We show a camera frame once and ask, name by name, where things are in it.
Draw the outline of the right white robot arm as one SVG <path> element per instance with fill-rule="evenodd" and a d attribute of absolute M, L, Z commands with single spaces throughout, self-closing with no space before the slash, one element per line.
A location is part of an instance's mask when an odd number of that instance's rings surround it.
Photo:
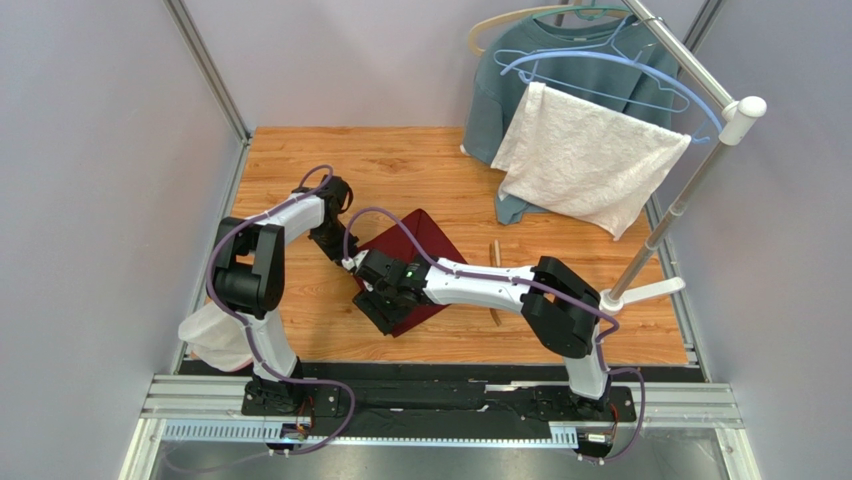
<path fill-rule="evenodd" d="M 607 409 L 611 381 L 598 347 L 600 295 L 560 260 L 500 268 L 429 255 L 404 262 L 370 249 L 342 266 L 364 286 L 354 303 L 385 334 L 419 307 L 473 305 L 520 315 L 562 358 L 578 410 Z"/>

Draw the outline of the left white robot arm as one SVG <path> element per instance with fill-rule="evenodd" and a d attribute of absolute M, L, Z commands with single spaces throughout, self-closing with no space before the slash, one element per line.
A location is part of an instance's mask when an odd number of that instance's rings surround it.
<path fill-rule="evenodd" d="M 282 203 L 246 219 L 221 220 L 205 271 L 207 294 L 234 320 L 247 341 L 253 374 L 242 410 L 248 415 L 294 415 L 307 405 L 308 381 L 278 311 L 285 289 L 285 249 L 307 236 L 334 264 L 356 251 L 340 214 L 353 193 L 333 173 L 314 188 L 300 185 Z"/>

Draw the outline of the dark red cloth napkin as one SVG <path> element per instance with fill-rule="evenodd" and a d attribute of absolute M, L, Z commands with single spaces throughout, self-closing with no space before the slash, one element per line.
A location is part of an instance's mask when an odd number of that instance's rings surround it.
<path fill-rule="evenodd" d="M 459 263 L 466 261 L 450 238 L 422 209 L 412 211 L 401 219 L 399 225 L 392 226 L 374 239 L 358 246 L 357 253 L 376 249 L 407 263 L 414 262 L 417 256 L 421 256 L 423 262 L 428 264 L 417 250 L 416 244 L 423 247 L 424 251 L 434 259 L 444 258 Z M 433 316 L 444 309 L 444 306 L 433 303 Z"/>

